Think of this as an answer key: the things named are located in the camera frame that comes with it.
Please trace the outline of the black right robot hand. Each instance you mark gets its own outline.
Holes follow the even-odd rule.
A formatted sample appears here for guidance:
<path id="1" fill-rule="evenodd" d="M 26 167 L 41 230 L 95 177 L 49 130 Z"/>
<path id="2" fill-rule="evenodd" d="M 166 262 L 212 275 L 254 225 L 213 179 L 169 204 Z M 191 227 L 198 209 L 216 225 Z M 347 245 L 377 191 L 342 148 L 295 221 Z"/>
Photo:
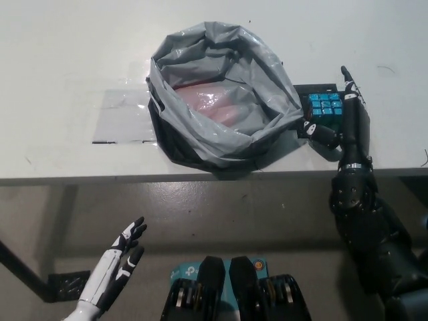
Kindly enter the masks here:
<path id="1" fill-rule="evenodd" d="M 370 117 L 366 110 L 366 102 L 348 69 L 342 66 L 340 70 L 345 84 L 341 132 L 337 133 L 306 119 L 296 123 L 296 131 L 299 138 L 307 138 L 329 150 L 340 147 L 342 150 L 338 163 L 340 171 L 363 167 L 371 171 Z"/>

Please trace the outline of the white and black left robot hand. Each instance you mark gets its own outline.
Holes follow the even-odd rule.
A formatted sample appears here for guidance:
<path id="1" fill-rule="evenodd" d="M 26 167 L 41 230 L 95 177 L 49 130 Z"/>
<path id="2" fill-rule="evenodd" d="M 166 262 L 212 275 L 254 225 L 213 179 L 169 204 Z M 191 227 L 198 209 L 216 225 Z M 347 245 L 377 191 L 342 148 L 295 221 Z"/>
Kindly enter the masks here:
<path id="1" fill-rule="evenodd" d="M 99 320 L 111 308 L 143 256 L 138 239 L 146 228 L 144 217 L 140 217 L 116 238 L 90 274 L 75 310 L 66 320 Z"/>

